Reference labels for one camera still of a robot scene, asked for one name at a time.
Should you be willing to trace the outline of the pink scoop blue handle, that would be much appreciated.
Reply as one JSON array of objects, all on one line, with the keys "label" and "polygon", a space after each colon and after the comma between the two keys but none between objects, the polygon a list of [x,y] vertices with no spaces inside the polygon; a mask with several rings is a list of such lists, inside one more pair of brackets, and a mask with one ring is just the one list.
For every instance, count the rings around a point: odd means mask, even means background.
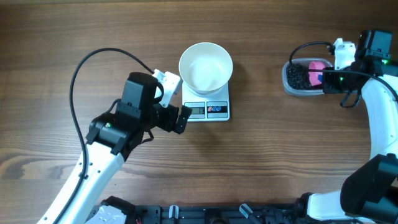
[{"label": "pink scoop blue handle", "polygon": [[321,70],[326,68],[325,64],[321,61],[312,61],[308,67],[309,70],[320,70],[319,72],[309,72],[309,81],[312,86],[317,86],[322,84],[323,73]]}]

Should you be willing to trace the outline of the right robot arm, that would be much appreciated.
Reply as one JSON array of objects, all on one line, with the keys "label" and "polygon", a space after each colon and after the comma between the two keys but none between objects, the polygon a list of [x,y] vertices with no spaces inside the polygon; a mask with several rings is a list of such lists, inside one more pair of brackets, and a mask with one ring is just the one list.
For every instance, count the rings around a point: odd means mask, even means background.
[{"label": "right robot arm", "polygon": [[324,93],[356,94],[366,104],[371,155],[338,191],[306,194],[307,218],[322,223],[397,223],[397,61],[391,58],[392,32],[364,30],[357,45],[328,44],[334,67],[314,69]]}]

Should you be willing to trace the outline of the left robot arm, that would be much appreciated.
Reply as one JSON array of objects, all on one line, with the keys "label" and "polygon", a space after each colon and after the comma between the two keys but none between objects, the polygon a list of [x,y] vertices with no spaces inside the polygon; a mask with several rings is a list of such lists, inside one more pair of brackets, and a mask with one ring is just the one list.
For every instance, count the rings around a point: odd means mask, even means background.
[{"label": "left robot arm", "polygon": [[178,75],[132,72],[122,97],[95,118],[73,171],[40,223],[85,223],[91,209],[130,153],[158,127],[184,132],[191,109],[170,104],[182,84]]}]

